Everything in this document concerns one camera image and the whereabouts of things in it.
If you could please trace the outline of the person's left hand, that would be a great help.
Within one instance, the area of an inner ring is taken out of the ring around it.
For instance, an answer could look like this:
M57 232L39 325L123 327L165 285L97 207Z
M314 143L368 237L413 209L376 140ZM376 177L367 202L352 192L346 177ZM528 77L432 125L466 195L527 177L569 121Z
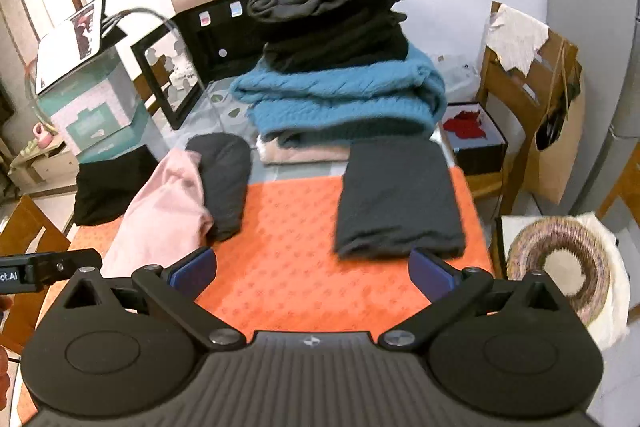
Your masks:
M0 310L2 317L4 317L4 314L9 311L12 305L13 300L10 297L2 296L0 298ZM6 408L6 403L8 402L6 395L8 394L10 384L8 351L6 351L5 347L0 347L0 410L2 411Z

